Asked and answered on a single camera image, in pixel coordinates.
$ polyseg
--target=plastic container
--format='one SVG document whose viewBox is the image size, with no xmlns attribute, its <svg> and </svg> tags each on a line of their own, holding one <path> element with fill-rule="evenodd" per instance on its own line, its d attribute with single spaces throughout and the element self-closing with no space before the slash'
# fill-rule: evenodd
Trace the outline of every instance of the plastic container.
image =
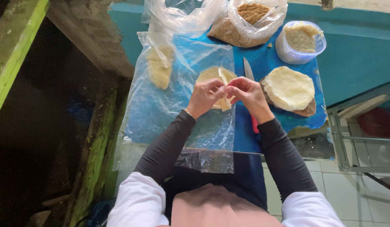
<svg viewBox="0 0 390 227">
<path fill-rule="evenodd" d="M 291 21 L 286 23 L 283 27 L 292 26 L 300 22 L 313 25 L 315 28 L 319 29 L 319 31 L 322 31 L 319 26 L 308 21 Z M 323 52 L 327 46 L 324 35 L 315 35 L 314 38 L 316 39 L 316 53 L 300 52 L 289 46 L 288 42 L 286 41 L 285 30 L 282 29 L 281 33 L 275 41 L 276 52 L 278 53 L 279 58 L 286 63 L 295 65 L 306 64 L 321 52 Z"/>
</svg>

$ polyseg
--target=white sleeve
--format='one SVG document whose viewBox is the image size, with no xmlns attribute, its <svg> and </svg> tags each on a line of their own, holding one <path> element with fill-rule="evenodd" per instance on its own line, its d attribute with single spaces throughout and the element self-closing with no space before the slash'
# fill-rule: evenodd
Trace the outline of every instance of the white sleeve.
<svg viewBox="0 0 390 227">
<path fill-rule="evenodd" d="M 282 205 L 282 225 L 343 227 L 334 209 L 321 192 L 294 192 Z"/>
<path fill-rule="evenodd" d="M 121 183 L 108 227 L 154 227 L 168 225 L 164 216 L 166 193 L 151 177 L 133 172 Z"/>
</svg>

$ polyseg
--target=black sleeve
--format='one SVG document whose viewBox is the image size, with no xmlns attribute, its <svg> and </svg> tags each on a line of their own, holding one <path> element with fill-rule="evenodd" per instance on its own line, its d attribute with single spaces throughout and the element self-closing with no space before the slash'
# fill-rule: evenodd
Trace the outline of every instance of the black sleeve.
<svg viewBox="0 0 390 227">
<path fill-rule="evenodd" d="M 174 167 L 195 123 L 191 115 L 182 111 L 150 144 L 134 171 L 153 178 L 161 185 Z"/>
<path fill-rule="evenodd" d="M 258 125 L 262 153 L 274 179 L 282 203 L 296 191 L 318 191 L 298 150 L 278 119 Z"/>
</svg>

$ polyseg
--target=gold bracelet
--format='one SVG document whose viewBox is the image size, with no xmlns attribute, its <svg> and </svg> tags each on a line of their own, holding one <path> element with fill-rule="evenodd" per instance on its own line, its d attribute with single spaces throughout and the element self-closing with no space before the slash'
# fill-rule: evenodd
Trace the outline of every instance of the gold bracelet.
<svg viewBox="0 0 390 227">
<path fill-rule="evenodd" d="M 183 109 L 182 111 L 185 111 L 185 112 L 187 112 L 190 116 L 192 116 L 192 114 L 191 114 L 190 112 L 188 112 L 187 109 Z"/>
</svg>

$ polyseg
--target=knife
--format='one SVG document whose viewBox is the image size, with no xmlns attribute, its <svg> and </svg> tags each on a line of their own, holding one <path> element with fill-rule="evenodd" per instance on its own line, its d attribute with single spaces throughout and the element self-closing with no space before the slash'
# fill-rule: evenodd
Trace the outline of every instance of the knife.
<svg viewBox="0 0 390 227">
<path fill-rule="evenodd" d="M 252 75 L 251 66 L 249 65 L 247 59 L 245 59 L 244 57 L 243 57 L 243 62 L 244 62 L 245 78 L 254 81 L 254 76 Z M 257 127 L 258 126 L 257 119 L 255 119 L 255 117 L 253 115 L 251 115 L 251 123 L 252 123 L 252 130 L 255 133 L 260 133 L 258 131 L 258 127 Z"/>
</svg>

